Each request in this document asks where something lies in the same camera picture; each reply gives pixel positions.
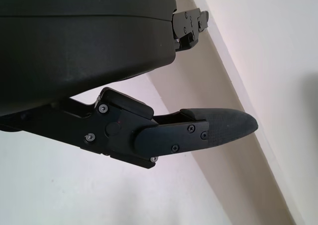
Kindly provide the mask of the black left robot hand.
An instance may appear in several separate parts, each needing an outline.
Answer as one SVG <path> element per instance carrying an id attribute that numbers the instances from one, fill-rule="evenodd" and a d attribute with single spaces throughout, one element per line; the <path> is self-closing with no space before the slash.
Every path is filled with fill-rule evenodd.
<path id="1" fill-rule="evenodd" d="M 25 131 L 143 168 L 258 129 L 233 109 L 151 107 L 107 85 L 171 64 L 209 14 L 176 0 L 0 0 L 0 129 Z"/>

